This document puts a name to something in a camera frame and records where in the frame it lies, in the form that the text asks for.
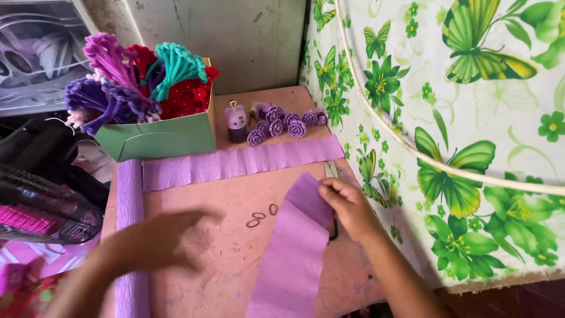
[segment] green cardboard box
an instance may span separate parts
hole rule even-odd
[[[210,59],[202,60],[210,65]],[[206,113],[154,123],[107,124],[94,138],[117,162],[212,152],[216,151],[214,110],[211,94]]]

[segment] pink table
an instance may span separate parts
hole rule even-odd
[[[249,147],[248,144],[233,145],[227,141],[223,113],[231,100],[247,108],[252,101],[273,102],[286,111],[299,114],[315,108],[308,91],[302,86],[215,97],[219,149]],[[317,126],[308,129],[306,138],[330,134],[326,126]],[[266,143],[292,140],[285,133]],[[336,165],[343,179],[354,182],[345,159],[338,160]],[[276,216],[268,214],[268,207],[271,203],[280,206],[287,190],[304,171],[309,171],[316,179],[325,177],[323,163],[316,163],[144,194],[146,217],[201,206],[226,212],[222,225],[210,232],[215,240],[206,255],[208,270],[204,274],[190,278],[184,272],[170,269],[150,275],[151,316],[244,317],[258,266],[275,223]],[[116,230],[116,183],[114,174],[102,239]],[[245,223],[252,219],[254,212],[262,212],[267,217],[249,229]],[[316,317],[341,316],[382,300],[383,293],[374,276],[366,254],[340,226],[338,238],[330,242],[324,254]],[[113,289],[108,292],[102,316],[114,317]]]

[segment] small scissors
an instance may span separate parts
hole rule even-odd
[[[335,161],[331,161],[329,164],[327,162],[324,162],[324,168],[326,178],[339,178],[339,176],[337,175]],[[329,237],[330,241],[333,241],[337,238],[337,219],[335,217],[333,218],[333,232],[333,236]]]
[[[279,211],[279,208],[276,206],[276,204],[271,204],[269,205],[269,214],[270,215],[275,215],[277,214],[277,212]],[[261,213],[261,212],[255,212],[253,214],[251,214],[251,216],[253,217],[253,220],[245,223],[245,226],[251,228],[251,227],[256,227],[257,225],[259,225],[259,220],[262,220],[265,218],[265,214]]]

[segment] green butterfly print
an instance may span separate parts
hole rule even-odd
[[[370,197],[371,199],[378,201],[385,208],[388,208],[388,204],[386,203],[381,193],[379,193],[379,191],[371,184],[371,180],[373,180],[374,178],[373,174],[375,173],[376,162],[377,162],[377,154],[375,153],[374,149],[371,150],[369,154],[359,159],[359,172],[363,177],[363,186],[362,186],[363,193],[367,197]]]
[[[320,90],[323,92],[325,85],[327,85],[329,89],[333,89],[336,85],[336,46],[332,46],[328,55],[325,57],[324,68],[322,68],[318,61],[314,62],[314,67],[318,74]]]
[[[437,162],[443,162],[436,142],[424,129],[416,127],[414,140],[418,151]],[[495,149],[496,146],[491,141],[477,141],[459,153],[456,149],[456,154],[445,164],[472,173],[485,174],[494,159]],[[435,202],[443,194],[453,216],[469,217],[477,212],[481,204],[481,195],[477,188],[483,186],[481,182],[451,175],[420,159],[418,166],[418,184],[428,201]]]
[[[365,28],[365,44],[367,45],[367,57],[373,58],[373,54],[376,52],[377,57],[381,58],[385,54],[386,39],[388,38],[388,32],[390,30],[390,21],[385,22],[381,29],[379,30],[379,35],[375,35],[375,32],[370,27]]]
[[[450,58],[458,57],[447,70],[449,80],[460,84],[479,79],[529,79],[537,69],[519,58],[482,48],[483,36],[500,0],[456,0],[447,13],[442,29],[443,41],[454,50]]]
[[[316,31],[318,32],[336,16],[336,10],[321,13],[324,2],[324,0],[314,0],[314,20],[316,20]]]

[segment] purple cat figurine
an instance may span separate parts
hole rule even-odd
[[[232,101],[229,103],[230,108],[226,108],[224,112],[225,123],[228,125],[229,141],[235,144],[241,144],[247,141],[247,115],[243,105],[237,105]]]

